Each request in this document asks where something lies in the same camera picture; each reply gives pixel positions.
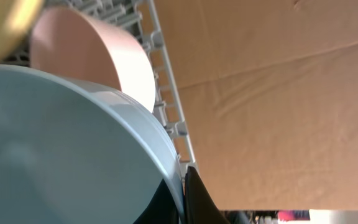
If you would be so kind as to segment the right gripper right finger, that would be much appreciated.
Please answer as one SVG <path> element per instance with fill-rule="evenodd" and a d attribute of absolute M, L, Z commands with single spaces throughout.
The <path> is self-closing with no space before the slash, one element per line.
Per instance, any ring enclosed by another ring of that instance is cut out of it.
<path fill-rule="evenodd" d="M 185 176 L 185 218 L 187 224 L 229 224 L 192 166 Z"/>

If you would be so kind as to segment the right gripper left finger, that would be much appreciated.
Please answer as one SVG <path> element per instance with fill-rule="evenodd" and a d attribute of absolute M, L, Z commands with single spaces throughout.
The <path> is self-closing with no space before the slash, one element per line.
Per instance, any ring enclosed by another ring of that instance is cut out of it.
<path fill-rule="evenodd" d="M 179 224 L 175 202 L 164 180 L 134 224 Z"/>

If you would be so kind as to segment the light blue bowl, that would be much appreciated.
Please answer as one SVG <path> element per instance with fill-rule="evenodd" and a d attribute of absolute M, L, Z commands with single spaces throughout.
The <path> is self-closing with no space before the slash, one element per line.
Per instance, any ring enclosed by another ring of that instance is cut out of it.
<path fill-rule="evenodd" d="M 184 223 L 175 147 L 136 100 L 0 65 L 0 223 L 134 223 L 162 180 Z"/>

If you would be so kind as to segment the pink bowl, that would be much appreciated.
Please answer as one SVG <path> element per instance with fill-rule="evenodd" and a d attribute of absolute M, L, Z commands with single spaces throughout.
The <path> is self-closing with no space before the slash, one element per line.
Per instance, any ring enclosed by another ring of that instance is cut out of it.
<path fill-rule="evenodd" d="M 153 110 L 153 69 L 128 31 L 67 7 L 51 7 L 33 27 L 29 45 L 30 67 L 110 86 Z"/>

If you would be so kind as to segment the yellow plate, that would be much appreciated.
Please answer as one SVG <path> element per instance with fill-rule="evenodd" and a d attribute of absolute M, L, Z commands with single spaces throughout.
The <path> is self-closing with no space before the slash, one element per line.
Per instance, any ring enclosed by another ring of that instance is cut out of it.
<path fill-rule="evenodd" d="M 0 0 L 0 61 L 15 51 L 30 31 L 44 0 Z"/>

